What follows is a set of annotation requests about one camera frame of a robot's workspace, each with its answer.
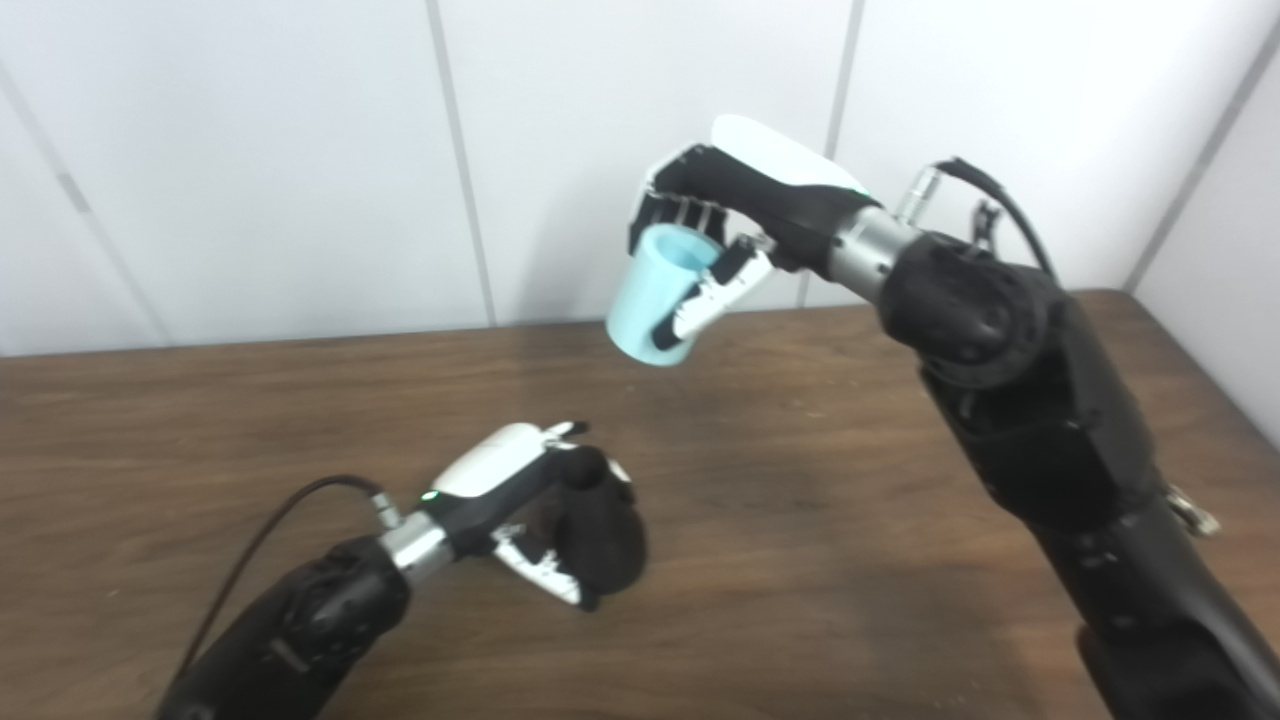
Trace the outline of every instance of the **plastic cup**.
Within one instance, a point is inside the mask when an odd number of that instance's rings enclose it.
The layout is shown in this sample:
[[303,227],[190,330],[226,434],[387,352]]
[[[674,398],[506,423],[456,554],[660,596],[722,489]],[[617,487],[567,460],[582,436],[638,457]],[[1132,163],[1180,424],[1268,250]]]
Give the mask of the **plastic cup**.
[[653,343],[653,327],[671,314],[719,258],[722,247],[684,225],[649,225],[640,233],[631,268],[604,322],[618,350],[649,365],[676,365],[689,356],[694,338],[669,350]]

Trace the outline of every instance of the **robotic arm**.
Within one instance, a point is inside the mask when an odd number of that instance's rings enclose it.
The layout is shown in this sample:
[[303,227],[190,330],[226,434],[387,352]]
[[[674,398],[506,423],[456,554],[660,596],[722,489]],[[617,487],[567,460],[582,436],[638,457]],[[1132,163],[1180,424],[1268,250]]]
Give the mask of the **robotic arm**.
[[[915,220],[942,176],[1012,217],[1039,268],[1001,261],[996,211],[975,242]],[[726,241],[727,213],[763,234]],[[773,269],[806,269],[873,304],[915,350],[920,378],[987,492],[1027,524],[1085,626],[1079,650],[1123,719],[1280,719],[1280,662],[1187,538],[1216,523],[1155,465],[1142,415],[1021,211],[955,159],[922,173],[896,214],[844,170],[745,118],[657,169],[631,225],[699,229],[727,245],[653,329],[692,337]]]
[[[291,571],[191,661],[223,592],[157,717],[315,717],[378,637],[399,624],[412,587],[465,557],[493,553],[566,602],[594,610],[602,594],[640,575],[645,541],[622,468],[594,447],[567,441],[585,429],[580,423],[547,430],[507,425],[451,465],[403,518],[367,480],[335,477],[312,483],[362,487],[387,532],[342,542]],[[550,542],[507,523],[548,489],[559,493],[563,507]],[[250,552],[282,515],[268,523]],[[229,583],[243,560],[247,556]]]

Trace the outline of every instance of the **black robotic arm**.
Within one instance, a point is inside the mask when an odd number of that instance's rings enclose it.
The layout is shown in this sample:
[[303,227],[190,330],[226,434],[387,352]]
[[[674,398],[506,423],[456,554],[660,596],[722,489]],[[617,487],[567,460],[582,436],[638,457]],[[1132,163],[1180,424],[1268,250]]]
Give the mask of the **black robotic arm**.
[[[987,492],[1044,550],[1084,619],[1079,650],[1111,712],[1280,719],[1280,662],[1187,538],[1210,533],[1212,518],[1161,479],[1133,397],[1016,204],[955,159],[927,168],[891,214],[824,164],[763,126],[722,118],[712,146],[652,176],[632,250],[658,222],[728,245],[653,329],[654,342],[671,347],[709,325],[741,295],[723,288],[753,263],[806,269],[861,296],[884,332],[916,351]],[[1039,266],[918,228],[942,176],[1000,202]],[[728,211],[763,234],[727,241],[717,214]],[[975,218],[989,237],[995,213],[983,206]]]

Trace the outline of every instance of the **wooden table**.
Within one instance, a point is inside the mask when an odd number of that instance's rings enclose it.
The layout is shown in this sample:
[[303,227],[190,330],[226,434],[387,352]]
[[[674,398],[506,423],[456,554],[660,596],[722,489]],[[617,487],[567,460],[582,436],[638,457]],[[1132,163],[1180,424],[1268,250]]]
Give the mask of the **wooden table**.
[[[1280,456],[1133,300],[1084,302],[1280,642]],[[326,717],[1103,717],[1066,597],[913,365],[867,307],[731,316],[673,369],[599,324],[0,361],[0,708],[146,717],[294,487],[353,471],[407,503],[502,424],[589,419],[636,480],[641,582],[588,615],[451,568]],[[233,610],[370,529],[346,491],[310,500]]]

